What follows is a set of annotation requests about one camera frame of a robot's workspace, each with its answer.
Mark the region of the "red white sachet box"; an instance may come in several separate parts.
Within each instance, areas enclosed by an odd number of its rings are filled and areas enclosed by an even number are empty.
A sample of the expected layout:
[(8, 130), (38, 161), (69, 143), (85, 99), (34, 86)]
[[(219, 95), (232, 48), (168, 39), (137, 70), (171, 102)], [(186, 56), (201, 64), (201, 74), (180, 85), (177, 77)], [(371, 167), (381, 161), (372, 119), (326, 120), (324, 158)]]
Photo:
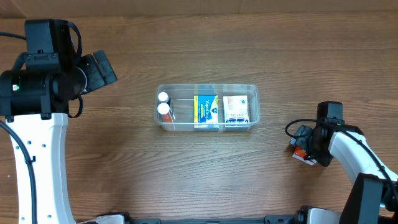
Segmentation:
[(313, 166), (317, 163), (314, 159), (305, 159), (306, 156), (306, 152), (300, 146), (294, 146), (294, 153), (292, 154), (293, 158), (298, 159), (310, 166)]

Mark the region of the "black bottle white cap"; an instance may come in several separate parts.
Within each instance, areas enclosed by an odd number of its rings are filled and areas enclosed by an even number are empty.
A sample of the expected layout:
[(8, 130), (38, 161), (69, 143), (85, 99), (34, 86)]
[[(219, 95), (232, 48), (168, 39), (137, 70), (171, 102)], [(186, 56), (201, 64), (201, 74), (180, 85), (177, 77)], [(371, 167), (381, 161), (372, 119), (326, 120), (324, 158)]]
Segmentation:
[(159, 103), (167, 103), (168, 105), (170, 104), (170, 97), (168, 93), (162, 91), (158, 94), (157, 99)]

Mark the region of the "orange tube white cap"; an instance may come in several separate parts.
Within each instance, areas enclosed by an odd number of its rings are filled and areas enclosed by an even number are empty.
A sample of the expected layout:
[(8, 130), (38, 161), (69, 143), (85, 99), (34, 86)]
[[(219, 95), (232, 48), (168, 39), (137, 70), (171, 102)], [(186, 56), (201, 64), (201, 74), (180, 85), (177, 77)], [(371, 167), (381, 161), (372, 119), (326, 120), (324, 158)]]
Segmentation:
[(160, 103), (157, 107), (157, 111), (161, 115), (163, 122), (172, 123), (174, 121), (172, 110), (167, 103)]

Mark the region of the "white Hansaplast plaster box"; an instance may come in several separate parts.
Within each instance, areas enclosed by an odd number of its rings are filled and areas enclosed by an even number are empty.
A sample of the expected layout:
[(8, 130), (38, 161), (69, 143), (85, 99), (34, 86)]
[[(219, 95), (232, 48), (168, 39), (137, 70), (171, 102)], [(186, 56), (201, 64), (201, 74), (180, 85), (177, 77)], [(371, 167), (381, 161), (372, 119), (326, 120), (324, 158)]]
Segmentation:
[(223, 97), (225, 123), (248, 123), (248, 97), (246, 95)]

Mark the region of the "blue VapoDrops box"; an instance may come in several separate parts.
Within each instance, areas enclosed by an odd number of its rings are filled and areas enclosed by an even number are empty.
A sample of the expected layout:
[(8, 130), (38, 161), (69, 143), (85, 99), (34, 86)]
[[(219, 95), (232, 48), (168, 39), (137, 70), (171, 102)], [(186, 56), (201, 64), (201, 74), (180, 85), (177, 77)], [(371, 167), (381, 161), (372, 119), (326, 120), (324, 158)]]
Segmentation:
[(218, 130), (218, 95), (194, 96), (194, 128), (204, 130)]

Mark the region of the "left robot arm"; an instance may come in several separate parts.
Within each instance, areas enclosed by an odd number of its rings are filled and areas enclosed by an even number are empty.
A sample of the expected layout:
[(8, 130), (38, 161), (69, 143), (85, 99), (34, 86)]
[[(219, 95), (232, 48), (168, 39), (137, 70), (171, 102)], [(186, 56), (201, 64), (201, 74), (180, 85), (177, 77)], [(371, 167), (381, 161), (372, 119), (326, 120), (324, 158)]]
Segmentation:
[(28, 20), (25, 52), (1, 74), (1, 127), (10, 135), (20, 223), (73, 223), (65, 165), (69, 103), (117, 80), (99, 50), (83, 55), (77, 26)]

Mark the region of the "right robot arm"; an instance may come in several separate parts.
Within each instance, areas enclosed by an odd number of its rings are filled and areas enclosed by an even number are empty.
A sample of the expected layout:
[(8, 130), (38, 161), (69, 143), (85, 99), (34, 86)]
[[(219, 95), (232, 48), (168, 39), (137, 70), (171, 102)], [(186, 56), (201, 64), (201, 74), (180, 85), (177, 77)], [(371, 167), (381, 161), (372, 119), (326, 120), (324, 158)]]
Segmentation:
[(371, 150), (364, 133), (343, 119), (343, 105), (324, 101), (317, 106), (314, 127), (298, 119), (291, 135), (294, 156), (323, 167), (336, 159), (353, 188), (342, 212), (302, 206), (291, 223), (397, 223), (397, 174)]

